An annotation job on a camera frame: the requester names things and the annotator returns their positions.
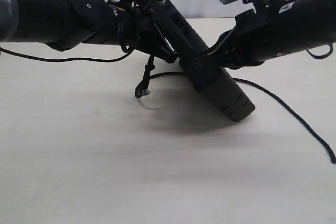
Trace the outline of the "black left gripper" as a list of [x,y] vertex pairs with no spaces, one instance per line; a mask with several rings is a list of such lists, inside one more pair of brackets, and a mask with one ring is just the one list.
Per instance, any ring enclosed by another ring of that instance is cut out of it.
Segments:
[[169,47],[163,35],[163,28],[155,20],[155,12],[151,9],[158,0],[123,0],[115,3],[115,7],[124,11],[127,17],[120,21],[117,38],[124,55],[123,60],[135,50],[160,58],[167,63],[174,63],[180,56]]

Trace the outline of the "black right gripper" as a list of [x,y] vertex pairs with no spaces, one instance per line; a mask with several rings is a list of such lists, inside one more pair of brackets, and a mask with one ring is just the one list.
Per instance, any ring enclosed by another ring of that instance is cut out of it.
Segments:
[[235,17],[236,26],[221,34],[217,42],[194,59],[197,68],[226,67],[240,69],[256,67],[266,60],[284,55],[277,42],[272,25],[277,20],[280,7],[268,7],[262,13],[245,11]]

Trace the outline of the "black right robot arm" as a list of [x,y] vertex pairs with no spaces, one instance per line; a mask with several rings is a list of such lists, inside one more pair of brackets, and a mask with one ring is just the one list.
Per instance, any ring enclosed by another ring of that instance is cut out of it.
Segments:
[[202,53],[207,67],[260,66],[267,60],[335,43],[335,0],[297,0],[263,13],[247,10],[233,29],[220,35],[220,46]]

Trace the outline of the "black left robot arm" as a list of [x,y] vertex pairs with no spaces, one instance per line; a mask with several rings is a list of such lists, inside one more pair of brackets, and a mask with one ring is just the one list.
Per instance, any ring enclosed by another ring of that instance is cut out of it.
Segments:
[[1,41],[36,42],[64,52],[79,44],[119,46],[173,63],[153,4],[167,0],[1,0]]

